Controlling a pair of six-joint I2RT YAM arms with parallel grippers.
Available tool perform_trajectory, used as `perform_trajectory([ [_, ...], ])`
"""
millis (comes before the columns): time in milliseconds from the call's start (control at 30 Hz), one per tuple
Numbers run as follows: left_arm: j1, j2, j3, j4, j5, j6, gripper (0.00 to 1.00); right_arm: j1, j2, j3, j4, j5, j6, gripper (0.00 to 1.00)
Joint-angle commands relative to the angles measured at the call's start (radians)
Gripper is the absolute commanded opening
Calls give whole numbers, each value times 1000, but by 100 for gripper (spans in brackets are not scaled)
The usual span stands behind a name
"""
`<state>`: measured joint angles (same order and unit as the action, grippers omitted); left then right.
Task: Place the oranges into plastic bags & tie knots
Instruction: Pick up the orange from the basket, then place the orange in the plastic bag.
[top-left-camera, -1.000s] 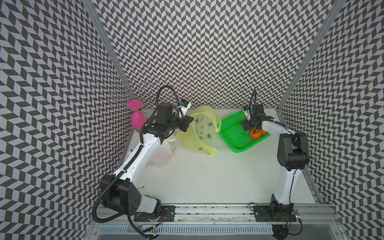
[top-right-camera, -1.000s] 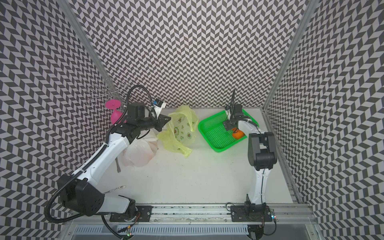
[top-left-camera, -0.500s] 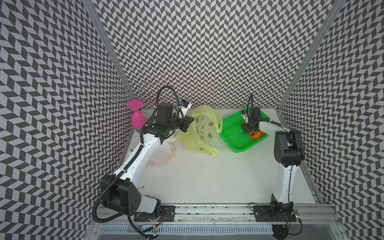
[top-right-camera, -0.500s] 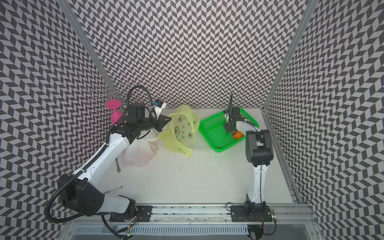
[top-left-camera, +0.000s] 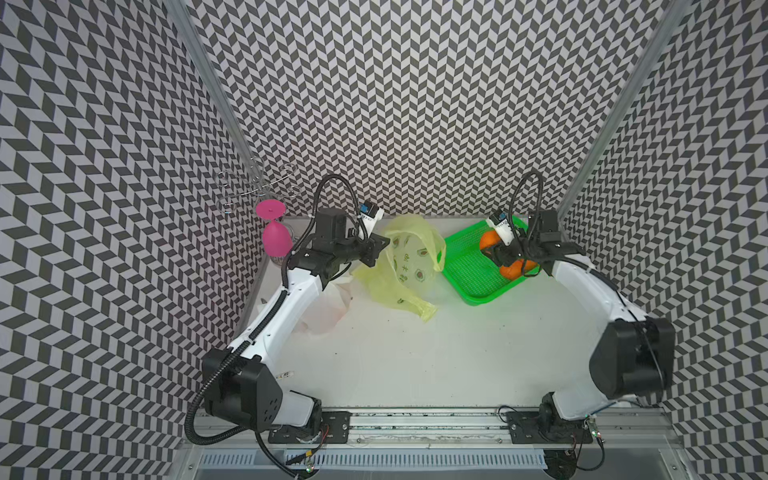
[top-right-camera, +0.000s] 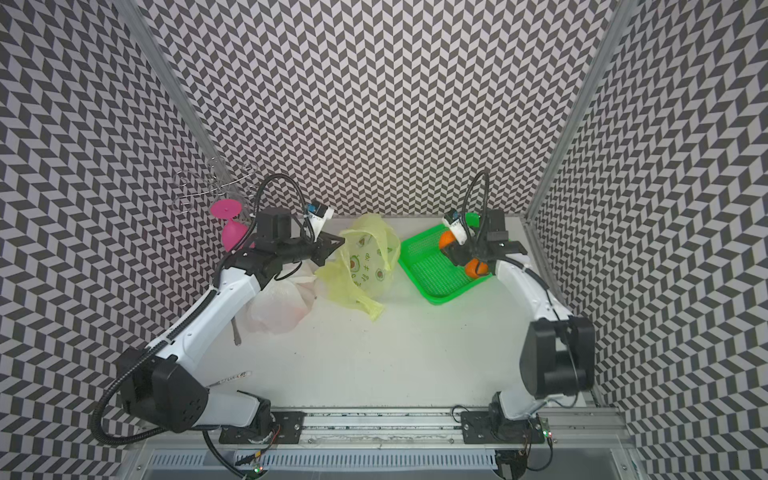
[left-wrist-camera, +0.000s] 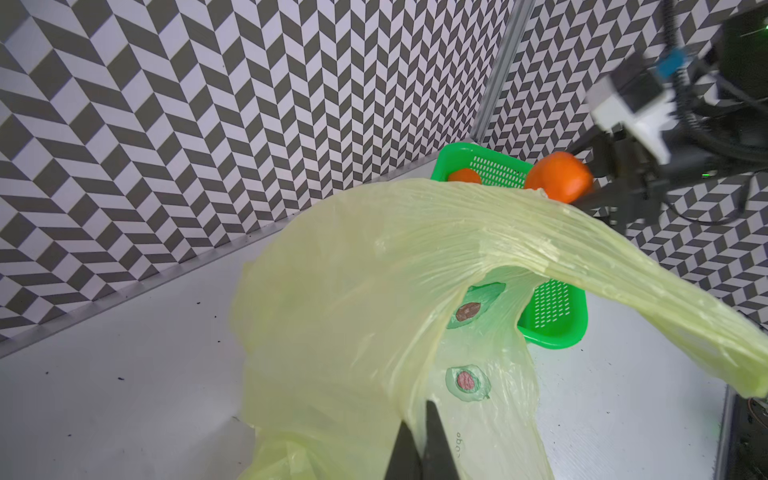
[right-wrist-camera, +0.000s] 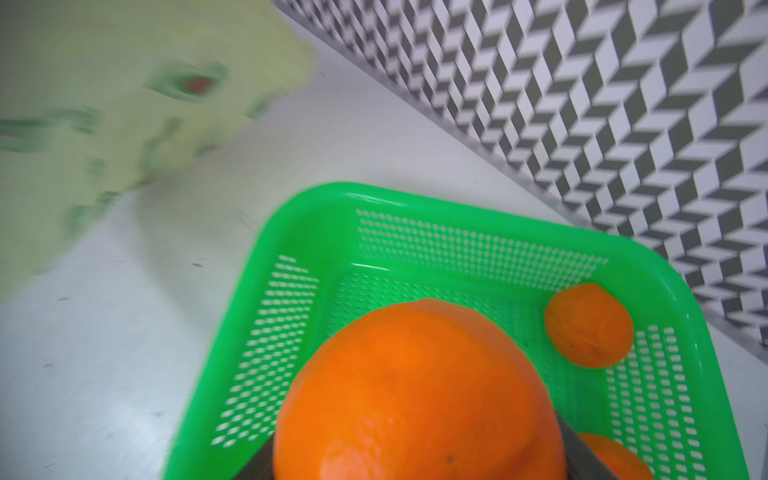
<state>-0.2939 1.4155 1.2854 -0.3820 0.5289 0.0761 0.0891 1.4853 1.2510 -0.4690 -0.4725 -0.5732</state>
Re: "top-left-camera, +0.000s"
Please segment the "yellow green plastic bag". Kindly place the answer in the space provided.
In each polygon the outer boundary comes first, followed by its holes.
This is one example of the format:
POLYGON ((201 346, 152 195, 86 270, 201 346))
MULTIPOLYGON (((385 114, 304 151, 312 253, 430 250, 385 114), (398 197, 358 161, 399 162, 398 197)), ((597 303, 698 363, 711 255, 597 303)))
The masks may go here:
POLYGON ((376 265, 357 267, 353 277, 377 303, 429 321, 437 307, 427 296, 445 266, 444 238, 425 218, 415 214, 392 219, 382 235, 390 243, 376 265))

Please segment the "white plastic bag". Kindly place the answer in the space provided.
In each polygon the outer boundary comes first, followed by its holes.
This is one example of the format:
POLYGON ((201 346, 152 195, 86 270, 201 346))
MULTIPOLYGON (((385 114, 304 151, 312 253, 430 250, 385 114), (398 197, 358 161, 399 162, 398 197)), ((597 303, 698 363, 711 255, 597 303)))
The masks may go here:
POLYGON ((344 276, 330 283, 301 316, 294 332, 322 335, 334 329, 348 312, 351 282, 351 276, 344 276))

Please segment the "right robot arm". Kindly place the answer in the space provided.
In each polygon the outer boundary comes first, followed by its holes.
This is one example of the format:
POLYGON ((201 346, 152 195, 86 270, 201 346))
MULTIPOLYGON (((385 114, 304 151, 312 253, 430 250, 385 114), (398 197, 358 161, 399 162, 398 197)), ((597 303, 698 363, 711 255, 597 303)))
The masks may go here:
POLYGON ((545 272, 564 286, 586 311, 593 343, 588 371, 569 386, 546 394, 536 416, 508 413, 514 442, 523 433, 539 443, 579 441, 589 417, 628 396, 659 394, 673 380, 675 331, 632 303, 598 271, 585 250, 565 239, 554 210, 535 211, 526 227, 496 210, 486 220, 496 238, 481 252, 498 267, 522 277, 545 272))

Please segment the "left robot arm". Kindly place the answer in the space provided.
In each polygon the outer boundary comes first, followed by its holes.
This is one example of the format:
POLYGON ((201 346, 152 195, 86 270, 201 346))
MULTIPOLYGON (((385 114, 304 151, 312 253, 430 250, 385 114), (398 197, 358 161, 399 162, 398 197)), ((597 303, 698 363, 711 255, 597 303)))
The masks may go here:
POLYGON ((232 434, 282 427, 305 435, 320 430, 320 400, 280 386, 274 363, 301 316, 343 265, 375 266, 389 243, 374 231, 383 215, 377 205, 365 202, 355 217, 357 226, 350 228, 341 209, 321 208, 314 214, 285 259, 281 285, 264 310, 228 347, 204 356, 202 390, 193 399, 186 432, 193 431, 199 409, 233 424, 232 434))

